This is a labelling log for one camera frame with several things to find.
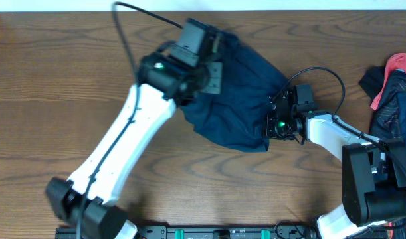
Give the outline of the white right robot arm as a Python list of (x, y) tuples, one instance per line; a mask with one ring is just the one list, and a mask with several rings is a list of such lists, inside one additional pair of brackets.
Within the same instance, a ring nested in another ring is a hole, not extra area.
[(342, 164), (342, 203), (316, 219), (304, 238), (352, 238), (368, 232), (406, 228), (406, 148), (399, 139), (382, 140), (320, 110), (309, 85), (270, 97), (263, 135), (309, 141)]

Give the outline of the dark navy blue shorts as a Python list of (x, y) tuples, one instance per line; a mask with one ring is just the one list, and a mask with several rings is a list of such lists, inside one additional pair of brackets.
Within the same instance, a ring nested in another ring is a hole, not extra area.
[(199, 94), (181, 107), (195, 133), (209, 141), (245, 153), (268, 151), (262, 136), (270, 97), (281, 91), (287, 78), (233, 33), (221, 42), (222, 90)]

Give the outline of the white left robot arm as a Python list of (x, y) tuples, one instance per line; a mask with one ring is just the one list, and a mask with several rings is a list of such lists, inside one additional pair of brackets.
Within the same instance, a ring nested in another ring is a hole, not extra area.
[(118, 208), (125, 182), (160, 127), (198, 92), (221, 77), (220, 55), (142, 58), (119, 115), (97, 148), (68, 179), (53, 177), (45, 193), (70, 238), (134, 238), (138, 232)]

